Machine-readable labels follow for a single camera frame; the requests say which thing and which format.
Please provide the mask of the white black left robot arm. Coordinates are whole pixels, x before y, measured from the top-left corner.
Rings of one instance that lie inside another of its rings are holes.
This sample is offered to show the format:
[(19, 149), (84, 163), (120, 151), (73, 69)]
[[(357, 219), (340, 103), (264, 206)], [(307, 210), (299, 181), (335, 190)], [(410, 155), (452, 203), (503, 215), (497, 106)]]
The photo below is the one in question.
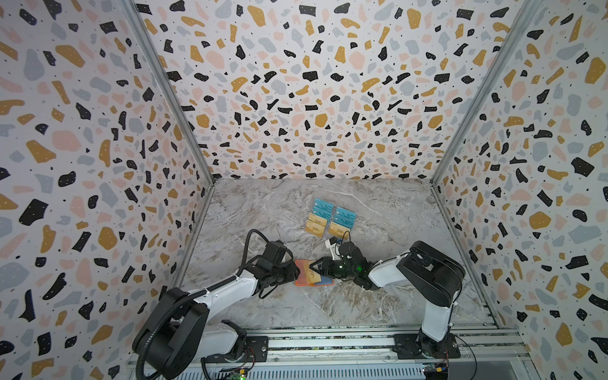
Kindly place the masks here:
[(245, 350), (247, 332), (232, 321), (209, 320), (244, 299), (263, 299), (299, 277), (294, 255), (281, 241), (268, 241), (264, 252), (242, 257), (237, 271), (197, 291), (172, 288), (144, 322), (132, 343), (137, 379), (177, 378), (194, 359), (231, 356)]

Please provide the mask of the orange card wallet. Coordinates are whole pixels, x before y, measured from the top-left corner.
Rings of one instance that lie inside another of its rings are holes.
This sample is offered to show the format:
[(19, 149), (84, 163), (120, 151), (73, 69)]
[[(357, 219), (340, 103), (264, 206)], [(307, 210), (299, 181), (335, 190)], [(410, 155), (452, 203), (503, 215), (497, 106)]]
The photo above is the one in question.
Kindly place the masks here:
[(333, 279), (319, 275), (310, 268), (313, 263), (311, 260), (296, 260), (295, 264), (299, 269), (299, 276), (294, 282), (297, 287), (324, 287), (334, 285)]

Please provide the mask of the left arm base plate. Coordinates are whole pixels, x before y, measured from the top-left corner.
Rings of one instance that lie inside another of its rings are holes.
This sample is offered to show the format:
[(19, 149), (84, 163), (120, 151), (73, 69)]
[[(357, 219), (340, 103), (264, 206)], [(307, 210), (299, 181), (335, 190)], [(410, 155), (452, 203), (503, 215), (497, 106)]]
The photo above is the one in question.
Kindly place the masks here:
[(265, 363), (268, 357), (269, 337), (238, 338), (235, 346), (226, 354), (208, 356), (207, 364), (258, 364)]

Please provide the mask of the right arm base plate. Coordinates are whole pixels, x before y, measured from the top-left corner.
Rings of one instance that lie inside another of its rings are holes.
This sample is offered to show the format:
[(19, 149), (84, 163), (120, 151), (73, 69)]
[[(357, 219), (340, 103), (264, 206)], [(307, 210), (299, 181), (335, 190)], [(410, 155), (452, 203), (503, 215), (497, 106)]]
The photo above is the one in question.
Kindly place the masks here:
[(440, 342), (421, 331), (394, 335), (392, 351), (399, 359), (460, 359), (461, 353), (455, 336), (448, 333)]

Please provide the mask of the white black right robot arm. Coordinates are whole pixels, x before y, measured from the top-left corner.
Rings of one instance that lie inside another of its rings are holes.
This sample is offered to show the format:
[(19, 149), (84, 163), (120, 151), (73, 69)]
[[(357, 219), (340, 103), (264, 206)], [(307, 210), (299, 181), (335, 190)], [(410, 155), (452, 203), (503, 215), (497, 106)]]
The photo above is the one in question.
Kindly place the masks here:
[(310, 264), (310, 270), (334, 280), (351, 281), (366, 291), (407, 280), (426, 301), (416, 339), (420, 352), (435, 357), (447, 350), (451, 344), (451, 315), (466, 276), (459, 262), (422, 241), (414, 242), (400, 255), (375, 263), (351, 241), (333, 237), (326, 246), (331, 255)]

